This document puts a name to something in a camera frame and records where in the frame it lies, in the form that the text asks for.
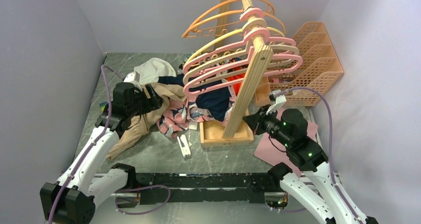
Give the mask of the navy blue shorts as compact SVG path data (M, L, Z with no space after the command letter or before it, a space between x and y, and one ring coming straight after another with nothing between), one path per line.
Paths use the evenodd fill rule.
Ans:
M184 87L183 78L184 74L178 74L176 76L159 76L158 83L180 85ZM195 104L198 108L208 110L213 118L222 122L228 111L230 97L231 93L229 88L224 87L198 95L195 97Z

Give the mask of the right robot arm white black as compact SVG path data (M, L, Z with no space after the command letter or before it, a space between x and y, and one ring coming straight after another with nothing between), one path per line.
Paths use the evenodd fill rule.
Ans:
M278 119L267 114L269 106L243 117L257 135L267 134L285 147L288 159L315 186L316 192L302 182L292 169L280 162L268 171L268 186L291 194L320 224L376 224L352 201L331 172L323 148L307 134L308 122L298 109L286 109Z

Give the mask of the pink patterned shorts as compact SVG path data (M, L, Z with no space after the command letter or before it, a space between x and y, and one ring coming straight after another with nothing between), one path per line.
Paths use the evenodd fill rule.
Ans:
M175 138L179 132L188 130L189 123L210 121L213 116L210 111L199 108L194 98L185 101L169 100L168 108L156 122L160 132L167 138Z

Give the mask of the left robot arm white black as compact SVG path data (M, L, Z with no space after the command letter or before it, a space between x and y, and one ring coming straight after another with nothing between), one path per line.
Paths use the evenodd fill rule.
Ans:
M121 163L96 181L93 179L132 118L158 110L163 99L152 85L139 88L130 82L116 84L107 95L108 103L82 151L57 181L46 182L40 190L43 213L50 224L88 224L96 208L111 194L121 189L131 192L138 186L136 169Z

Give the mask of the wooden clothes rack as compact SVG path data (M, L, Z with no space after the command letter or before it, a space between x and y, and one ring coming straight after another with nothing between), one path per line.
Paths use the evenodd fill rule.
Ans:
M232 145L245 145L254 140L253 132L242 121L248 113L248 106L253 95L273 57L273 50L267 41L270 37L266 28L263 13L254 7L252 0L241 0L243 13L242 19L246 19L245 31L247 41L252 41L251 60L242 81L236 101L226 126L214 121L200 123L201 147L222 147Z

